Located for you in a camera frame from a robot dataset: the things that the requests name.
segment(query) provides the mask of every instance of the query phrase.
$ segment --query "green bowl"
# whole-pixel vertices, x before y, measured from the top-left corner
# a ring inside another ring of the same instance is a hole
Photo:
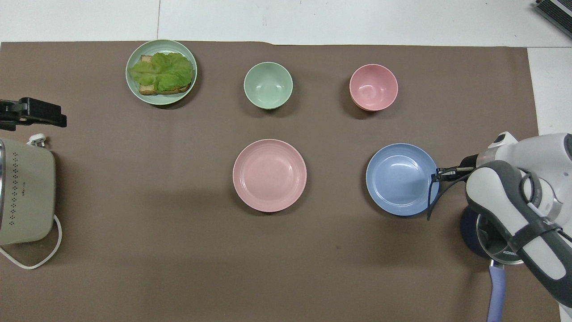
[[[186,57],[189,60],[191,66],[193,67],[193,75],[190,81],[189,89],[184,93],[177,93],[177,94],[169,94],[169,95],[142,95],[139,92],[139,83],[134,81],[129,75],[127,71],[128,68],[133,67],[135,63],[137,63],[141,59],[141,55],[149,55],[152,56],[156,53],[179,53]],[[166,40],[166,39],[159,39],[159,40],[151,40],[149,42],[144,43],[143,45],[139,46],[129,57],[127,61],[127,66],[125,67],[125,79],[127,80],[127,85],[129,89],[135,96],[137,96],[140,100],[153,104],[153,105],[167,105],[175,103],[179,101],[185,95],[187,95],[190,90],[194,86],[194,82],[197,80],[197,61],[194,59],[193,54],[190,50],[185,47],[180,42],[174,40]]]
[[[252,104],[263,109],[274,109],[290,98],[292,76],[282,65],[261,62],[244,77],[244,93]]]

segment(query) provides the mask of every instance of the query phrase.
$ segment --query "sandwich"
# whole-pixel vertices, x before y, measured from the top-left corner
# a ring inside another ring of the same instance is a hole
[[[179,53],[141,55],[141,60],[127,71],[139,83],[142,95],[186,92],[193,77],[189,60]]]

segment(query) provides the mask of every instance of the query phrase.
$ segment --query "plug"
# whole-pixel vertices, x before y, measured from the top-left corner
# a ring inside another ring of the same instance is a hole
[[[43,148],[46,145],[45,141],[46,141],[46,135],[43,133],[38,133],[32,135],[27,144],[29,146],[37,146]]]

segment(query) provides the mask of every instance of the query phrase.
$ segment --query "pink bowl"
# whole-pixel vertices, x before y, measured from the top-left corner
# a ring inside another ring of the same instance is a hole
[[[397,79],[378,64],[363,65],[349,80],[349,94],[354,103],[366,111],[379,111],[391,105],[397,97]]]

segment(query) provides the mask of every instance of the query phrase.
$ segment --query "white cable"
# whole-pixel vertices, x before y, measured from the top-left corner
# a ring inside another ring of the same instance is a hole
[[[54,220],[55,220],[55,224],[58,226],[58,242],[55,244],[54,250],[52,250],[51,253],[46,258],[44,258],[41,262],[39,262],[33,266],[26,266],[26,265],[20,263],[19,261],[17,261],[14,257],[10,256],[10,254],[6,253],[6,251],[3,250],[1,247],[0,247],[0,253],[2,253],[4,256],[6,256],[6,258],[8,258],[12,263],[20,266],[23,269],[35,269],[35,268],[42,266],[52,256],[54,256],[54,254],[56,253],[56,251],[59,248],[59,245],[62,242],[62,225],[59,223],[58,216],[54,215]]]
[[[535,214],[538,215],[538,217],[546,217],[546,215],[544,215],[543,213],[540,212],[540,210],[538,210],[538,208],[536,208],[536,206],[534,206],[533,203],[529,202],[526,204],[532,211],[534,211]]]

